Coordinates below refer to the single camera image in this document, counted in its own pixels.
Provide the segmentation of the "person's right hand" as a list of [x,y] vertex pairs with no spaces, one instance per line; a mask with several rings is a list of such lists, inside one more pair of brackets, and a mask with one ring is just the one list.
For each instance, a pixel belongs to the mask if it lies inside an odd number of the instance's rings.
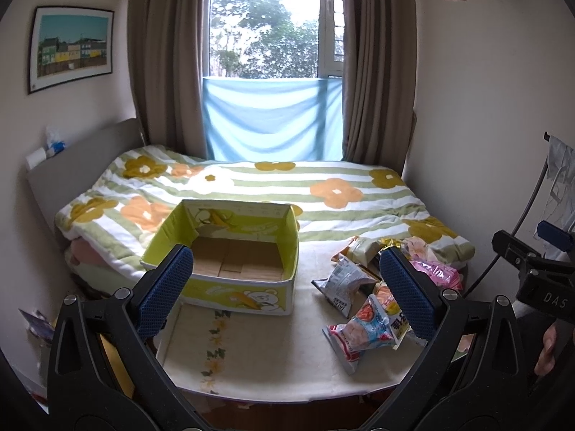
[[543,336],[543,349],[539,355],[534,372],[537,376],[546,376],[555,366],[555,347],[557,343],[557,322],[546,330]]

